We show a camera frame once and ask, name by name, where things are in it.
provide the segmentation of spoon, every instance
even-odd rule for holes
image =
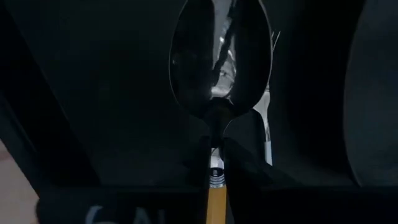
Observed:
[[[271,62],[271,30],[261,2],[185,3],[170,49],[170,84],[178,103],[209,126],[210,164],[222,163],[222,138],[229,123],[261,99]],[[223,166],[210,168],[207,223],[224,223]]]

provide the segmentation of black fabric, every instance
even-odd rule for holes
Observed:
[[[345,83],[345,141],[363,185],[398,185],[398,2],[366,1]]]
[[[263,190],[246,222],[396,223],[398,189],[306,188]]]
[[[206,189],[58,189],[42,192],[36,214],[40,224],[205,223],[206,203]]]
[[[86,154],[3,3],[0,3],[0,20],[4,31],[0,42],[0,91],[1,103],[7,105],[1,109],[14,125],[5,124],[2,128],[10,132],[8,128],[17,129],[17,138],[23,137],[27,144],[24,155],[20,147],[10,147],[11,155],[31,157],[39,164],[42,175],[55,185],[98,185],[99,179]],[[8,147],[8,138],[4,141]]]
[[[352,185],[343,140],[346,63],[362,1],[264,1],[280,37],[270,80],[273,165],[307,185]]]
[[[169,47],[183,3],[6,1],[103,185],[189,185],[183,161],[208,129],[170,89]]]

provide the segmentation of spoon bowl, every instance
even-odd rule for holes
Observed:
[[[187,1],[169,56],[176,100],[220,135],[266,89],[272,39],[264,6],[256,0]]]

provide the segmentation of spoon handle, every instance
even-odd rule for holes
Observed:
[[[225,224],[226,186],[209,188],[206,224]]]

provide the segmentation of yellow handle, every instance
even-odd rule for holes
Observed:
[[[206,224],[225,224],[226,186],[209,188]]]

